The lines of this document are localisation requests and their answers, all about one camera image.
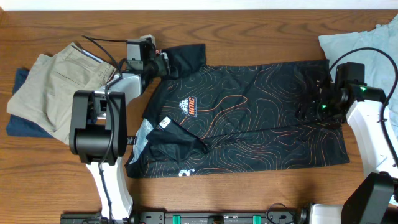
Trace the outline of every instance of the folded pants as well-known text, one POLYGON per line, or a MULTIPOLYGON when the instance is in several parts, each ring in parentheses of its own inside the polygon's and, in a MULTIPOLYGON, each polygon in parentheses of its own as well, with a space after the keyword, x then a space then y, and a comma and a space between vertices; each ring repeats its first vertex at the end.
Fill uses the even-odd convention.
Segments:
POLYGON ((37 123, 69 144, 73 94, 103 86, 113 72, 110 64, 87 57, 71 43, 53 57, 39 56, 26 82, 8 102, 7 112, 37 123))

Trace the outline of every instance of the black shirt with orange topographic pattern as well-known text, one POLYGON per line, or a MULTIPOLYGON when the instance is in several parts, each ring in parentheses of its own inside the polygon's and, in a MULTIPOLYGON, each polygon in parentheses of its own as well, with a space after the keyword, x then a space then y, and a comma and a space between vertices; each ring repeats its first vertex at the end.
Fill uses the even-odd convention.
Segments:
POLYGON ((165 49, 163 78, 143 118, 154 130, 129 177, 174 177, 321 167, 349 162, 341 126, 328 129, 295 115, 326 77, 328 61, 208 66, 205 46, 165 49), (166 127, 159 126, 170 119, 166 127))

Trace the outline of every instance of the light blue cloth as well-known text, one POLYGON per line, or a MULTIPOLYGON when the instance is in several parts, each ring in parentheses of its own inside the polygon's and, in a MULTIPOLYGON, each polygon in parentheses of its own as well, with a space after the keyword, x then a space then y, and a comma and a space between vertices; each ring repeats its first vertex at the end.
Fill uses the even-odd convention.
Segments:
MULTIPOLYGON (((339 57, 350 50, 360 47, 374 47, 389 54, 398 64, 398 15, 386 25, 376 25, 369 32, 350 34, 322 35, 319 43, 326 58, 332 65, 339 57)), ((389 94, 395 79, 394 69, 390 61, 379 52, 363 50, 355 52, 339 63, 357 62, 365 64, 365 82, 368 86, 382 88, 389 94)), ((332 79, 336 76, 336 67, 331 71, 332 79)), ((398 137, 398 90, 392 95, 389 106, 392 128, 398 137)))

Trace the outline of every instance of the green connector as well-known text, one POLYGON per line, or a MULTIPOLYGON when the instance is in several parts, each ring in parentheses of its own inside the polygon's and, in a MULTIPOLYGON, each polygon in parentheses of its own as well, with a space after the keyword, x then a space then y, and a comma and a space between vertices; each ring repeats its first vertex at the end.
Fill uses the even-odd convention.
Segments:
POLYGON ((253 215, 253 224, 261 224, 261 216, 253 215))
POLYGON ((181 224, 181 216, 173 215, 173 224, 181 224))

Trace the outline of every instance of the wooden table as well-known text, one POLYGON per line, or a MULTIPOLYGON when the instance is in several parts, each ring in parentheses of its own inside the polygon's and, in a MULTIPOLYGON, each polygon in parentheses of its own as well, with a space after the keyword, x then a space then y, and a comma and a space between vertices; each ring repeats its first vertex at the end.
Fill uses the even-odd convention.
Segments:
MULTIPOLYGON (((318 36, 372 30, 398 11, 90 11, 0 12, 0 222, 57 223, 63 212, 101 209, 95 183, 78 156, 54 139, 9 137, 6 105, 17 68, 39 54, 53 55, 70 42, 106 58, 80 37, 113 39, 153 34, 158 48, 206 43, 209 65, 257 65, 325 58, 318 36)), ((102 43, 115 58, 120 43, 102 43)), ((156 82, 128 107, 135 134, 156 82)), ((264 211, 272 203, 341 204, 362 182, 363 168, 349 126, 343 134, 351 163, 189 178, 128 179, 140 210, 264 211)), ((127 150, 125 159, 130 155, 127 150)))

